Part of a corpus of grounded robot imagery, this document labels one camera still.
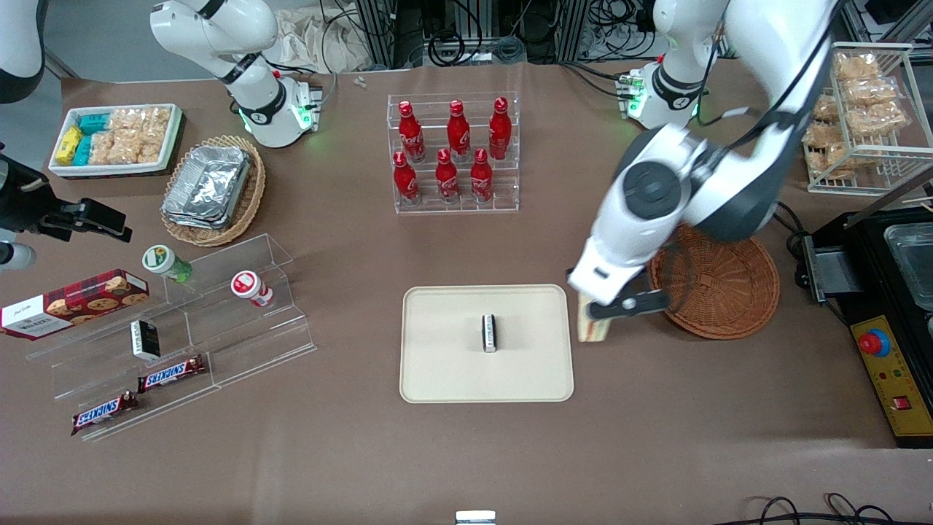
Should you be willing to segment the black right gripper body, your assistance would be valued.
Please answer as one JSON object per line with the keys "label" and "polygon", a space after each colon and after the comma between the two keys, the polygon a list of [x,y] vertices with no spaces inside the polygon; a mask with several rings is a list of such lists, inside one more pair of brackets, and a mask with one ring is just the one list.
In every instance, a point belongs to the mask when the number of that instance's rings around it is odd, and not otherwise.
{"label": "black right gripper body", "polygon": [[43,173],[1,156],[1,228],[23,232],[56,209],[56,196]]}

